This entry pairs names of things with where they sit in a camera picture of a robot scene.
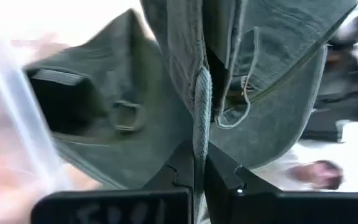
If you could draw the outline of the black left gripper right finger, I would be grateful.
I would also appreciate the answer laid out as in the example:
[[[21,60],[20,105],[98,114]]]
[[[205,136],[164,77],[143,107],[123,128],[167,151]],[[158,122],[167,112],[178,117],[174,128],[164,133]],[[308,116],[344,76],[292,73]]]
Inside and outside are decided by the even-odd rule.
[[[358,193],[284,192],[213,144],[204,193],[211,223],[358,224]]]

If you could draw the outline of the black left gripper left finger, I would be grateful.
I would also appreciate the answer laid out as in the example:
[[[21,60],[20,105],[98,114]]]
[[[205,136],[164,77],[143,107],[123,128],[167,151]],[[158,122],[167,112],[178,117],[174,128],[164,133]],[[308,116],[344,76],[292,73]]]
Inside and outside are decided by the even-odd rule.
[[[193,223],[193,144],[183,141],[161,169],[137,190],[50,194],[31,210],[31,224]]]

